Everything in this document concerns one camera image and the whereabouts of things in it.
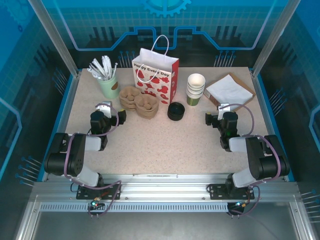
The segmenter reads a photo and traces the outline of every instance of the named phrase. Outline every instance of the white paper cup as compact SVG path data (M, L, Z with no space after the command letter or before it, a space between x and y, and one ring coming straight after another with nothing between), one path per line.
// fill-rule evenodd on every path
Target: white paper cup
M194 95L186 92L186 103L190 106L196 106L199 103L201 96L202 96L202 94L200 94L198 96L194 96Z
M194 94L191 94L189 92L186 92L186 95L191 98L191 99L199 99L204 93L202 92L201 94L199 95L194 95Z
M191 91L194 91L194 92L201 92L205 89L205 85L203 85L203 87L201 87L201 88L194 88L194 87L190 86L189 84L187 84L186 88Z
M194 89L201 89L205 86L206 79L201 74L194 73L188 77L188 84Z
M192 91L187 88L186 92L190 95L198 96L198 95L202 95L204 93L204 90L202 89L201 91Z

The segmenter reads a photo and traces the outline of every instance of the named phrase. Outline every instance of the bag handle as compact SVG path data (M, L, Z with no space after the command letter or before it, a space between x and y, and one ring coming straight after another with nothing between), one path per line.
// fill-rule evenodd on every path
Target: bag handle
M167 52L168 52L168 50L169 50L169 39L167 38L166 35L160 35L160 36L158 36L158 37L156 38L156 40L154 41L153 46L152 46L152 48L151 48L151 52L154 50L158 39L161 38L161 37L165 37L166 42L168 43L167 46L166 46L165 54L164 54L164 55L167 55Z
M154 78L156 77L156 75L159 73L159 68L158 68L158 70L156 71L156 73L153 75L153 77L152 77L149 81L142 81L142 80L140 79L140 77L138 76L138 73L139 73L139 71L141 71L141 68L142 68L143 65L144 65L144 64L142 64L142 65L139 67L138 71L136 71L136 77L138 78L138 80L139 80L140 82L147 84L147 83L151 82L152 79L154 79Z
M154 50L154 48L155 48L155 46L156 46L156 43L157 43L158 39L161 38L161 37L165 37L165 39L166 39L167 46L166 46L166 51L165 51L164 55L167 55L167 52L168 52L168 50L169 50L169 39L168 39L167 36L165 36L165 35L160 35L160 36L158 36L158 37L156 38L156 40L154 41L153 46L152 46L152 48L151 48L151 55L152 55L152 52L153 52L153 50ZM139 80L140 82L147 84L147 83L151 82L151 81L156 77L156 75L159 73L159 69L156 71L156 73L153 75L153 77L152 77L149 81L142 81L142 80L140 79L140 77L138 76L138 73L139 73L139 71L141 71L141 68L142 68L143 65L144 65L144 64L142 64L142 65L139 67L138 71L136 72L136 77L138 78L138 80Z

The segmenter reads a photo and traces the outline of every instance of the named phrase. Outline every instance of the gift bag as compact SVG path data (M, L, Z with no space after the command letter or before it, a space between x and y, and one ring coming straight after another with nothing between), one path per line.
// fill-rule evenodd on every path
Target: gift bag
M154 52L156 42L160 37L167 40L165 54ZM157 97L161 103L170 104L176 94L178 84L179 58L167 56L169 40L160 35L152 49L140 49L140 54L132 60L135 86L143 94Z

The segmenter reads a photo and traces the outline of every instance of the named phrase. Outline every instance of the table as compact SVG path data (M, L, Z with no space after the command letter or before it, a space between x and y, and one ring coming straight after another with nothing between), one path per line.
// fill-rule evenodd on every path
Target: table
M86 151L84 162L101 174L208 174L233 173L248 166L246 153L226 152L220 146L217 129L205 124L205 113L216 114L216 106L204 95L197 106L186 102L188 76L202 74L206 83L216 81L227 73L234 73L252 90L253 82L247 67L180 67L174 102L185 107L184 117L172 121L167 116L168 106L160 103L158 113L144 119L136 112L127 111L124 125L108 135L104 151ZM134 86L132 68L117 68L120 88ZM90 114L95 105L107 101L98 82L83 69L68 119L66 133L87 133ZM112 104L120 110L119 99ZM267 129L257 97L247 104L254 115L253 134L267 135ZM241 108L237 111L237 129L240 135L250 131L251 116Z

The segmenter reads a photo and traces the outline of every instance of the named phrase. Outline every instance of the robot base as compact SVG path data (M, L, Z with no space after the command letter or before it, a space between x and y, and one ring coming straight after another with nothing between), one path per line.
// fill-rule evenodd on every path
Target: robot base
M252 200L255 199L254 192L248 187L235 187L230 174L225 184L209 184L206 190L210 193L211 200Z
M119 184L116 184L112 187L108 187L102 190L93 190L93 189L86 188L84 186L78 186L78 190L75 198L78 200L92 200L96 197L101 196L103 193L108 192L108 194L102 196L101 200L111 200L115 195L118 186ZM119 193L115 196L115 200L120 199L120 194L121 194L121 186L119 189Z

